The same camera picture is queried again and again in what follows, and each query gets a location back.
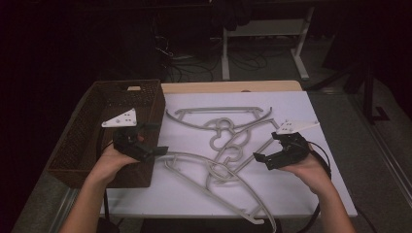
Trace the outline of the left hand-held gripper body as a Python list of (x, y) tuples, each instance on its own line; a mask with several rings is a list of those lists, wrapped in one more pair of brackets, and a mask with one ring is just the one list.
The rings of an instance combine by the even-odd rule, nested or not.
[(112, 139), (115, 150), (144, 162), (153, 156), (153, 148), (140, 140), (143, 123), (146, 122), (138, 121), (136, 110), (132, 108), (118, 116), (104, 120), (101, 127), (115, 129)]

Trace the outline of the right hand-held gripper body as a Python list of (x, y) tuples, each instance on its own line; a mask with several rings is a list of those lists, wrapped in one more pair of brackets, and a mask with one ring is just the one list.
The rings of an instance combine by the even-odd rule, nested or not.
[(309, 154), (307, 140), (300, 134), (301, 131), (319, 126), (320, 123), (304, 120), (289, 120), (283, 122), (275, 131), (278, 134), (286, 134), (287, 141), (282, 146), (282, 150), (273, 153), (274, 169), (279, 169), (288, 165), (295, 164), (303, 160)]

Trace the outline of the brown woven basket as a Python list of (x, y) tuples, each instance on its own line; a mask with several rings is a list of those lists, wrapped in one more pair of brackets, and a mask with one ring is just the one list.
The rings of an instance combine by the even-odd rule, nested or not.
[(161, 123), (165, 98), (159, 80), (96, 82), (85, 93), (57, 142), (47, 170), (71, 188), (80, 188), (93, 168), (99, 149), (114, 129), (101, 123), (131, 109), (139, 123)]

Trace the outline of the person's left hand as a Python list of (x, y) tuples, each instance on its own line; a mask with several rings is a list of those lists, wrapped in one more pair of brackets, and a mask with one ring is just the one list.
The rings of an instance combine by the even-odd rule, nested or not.
[(138, 163), (138, 160), (115, 150), (113, 146), (108, 146), (88, 174), (85, 184), (107, 186), (121, 168), (133, 163)]

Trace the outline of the person's right hand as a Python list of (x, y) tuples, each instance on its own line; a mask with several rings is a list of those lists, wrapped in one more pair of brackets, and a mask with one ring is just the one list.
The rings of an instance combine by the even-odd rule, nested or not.
[(296, 175), (317, 195), (325, 192), (330, 184), (330, 178), (324, 167), (311, 153), (300, 162), (282, 167), (281, 170)]

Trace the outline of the white table mat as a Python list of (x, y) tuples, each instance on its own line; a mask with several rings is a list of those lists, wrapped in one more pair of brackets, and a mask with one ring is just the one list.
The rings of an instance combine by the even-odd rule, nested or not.
[[(242, 149), (227, 148), (214, 151), (209, 140), (214, 131), (193, 129), (179, 124), (164, 114), (158, 142), (168, 151), (195, 153), (225, 164), (236, 172), (259, 196), (269, 213), (276, 218), (305, 217), (314, 213), (317, 197), (295, 175), (278, 169), (268, 170), (264, 163), (257, 162), (254, 152), (270, 155), (281, 150), (271, 133), (289, 120), (318, 121), (308, 94), (304, 91), (237, 92), (237, 93), (183, 93), (165, 97), (165, 111), (203, 107), (260, 107), (264, 111), (272, 108), (271, 116), (254, 127), (252, 138)], [(216, 115), (187, 115), (186, 121), (203, 124)], [(232, 115), (236, 123), (253, 119), (250, 114)], [(300, 132), (323, 158), (333, 157), (322, 127), (315, 126)], [(136, 216), (154, 218), (242, 218), (216, 202), (200, 190), (191, 186), (164, 167), (162, 157), (154, 162), (152, 181), (147, 187), (111, 188), (108, 191), (110, 212), (114, 216)], [(194, 175), (203, 182), (205, 173), (200, 165), (193, 170), (187, 163), (181, 170)], [(248, 192), (240, 189), (234, 194), (240, 199), (240, 207), (251, 210), (255, 207)]]

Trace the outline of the black tripod stand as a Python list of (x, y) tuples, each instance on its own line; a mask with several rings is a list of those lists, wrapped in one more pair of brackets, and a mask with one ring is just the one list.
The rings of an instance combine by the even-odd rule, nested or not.
[(382, 107), (373, 106), (374, 76), (372, 75), (372, 60), (369, 52), (364, 52), (348, 67), (326, 78), (324, 81), (306, 87), (306, 91), (318, 91), (339, 79), (347, 76), (343, 90), (348, 94), (356, 94), (363, 87), (362, 113), (366, 120), (374, 125), (376, 121), (387, 121), (389, 116)]

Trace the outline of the dark cloth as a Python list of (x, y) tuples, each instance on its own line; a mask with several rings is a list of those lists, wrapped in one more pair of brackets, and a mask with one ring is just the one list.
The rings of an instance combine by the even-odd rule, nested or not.
[(211, 0), (212, 23), (227, 31), (247, 25), (252, 17), (251, 0)]

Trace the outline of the metal floor rail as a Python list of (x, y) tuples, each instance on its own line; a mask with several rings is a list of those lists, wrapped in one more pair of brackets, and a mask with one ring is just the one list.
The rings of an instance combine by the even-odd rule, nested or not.
[(362, 124), (371, 135), (378, 150), (380, 151), (382, 160), (391, 173), (392, 177), (394, 178), (398, 188), (400, 189), (400, 192), (404, 196), (405, 201), (412, 209), (412, 182), (406, 177), (406, 174), (395, 159), (393, 152), (385, 142), (382, 134), (379, 132), (376, 126), (373, 125), (371, 121), (363, 114), (361, 110), (361, 101), (354, 96), (349, 96), (349, 101), (355, 109), (357, 115), (359, 116)]

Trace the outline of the white desk frame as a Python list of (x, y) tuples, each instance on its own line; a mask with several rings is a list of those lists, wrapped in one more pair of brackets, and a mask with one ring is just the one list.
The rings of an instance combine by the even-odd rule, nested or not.
[(291, 48), (291, 55), (300, 78), (307, 81), (309, 79), (309, 74), (300, 54), (304, 46), (314, 11), (314, 7), (309, 7), (303, 18), (252, 20), (249, 24), (240, 26), (235, 31), (227, 31), (226, 29), (223, 29), (223, 55), (221, 59), (223, 80), (230, 80), (229, 59), (227, 55), (227, 41), (229, 38), (297, 36), (296, 45)]

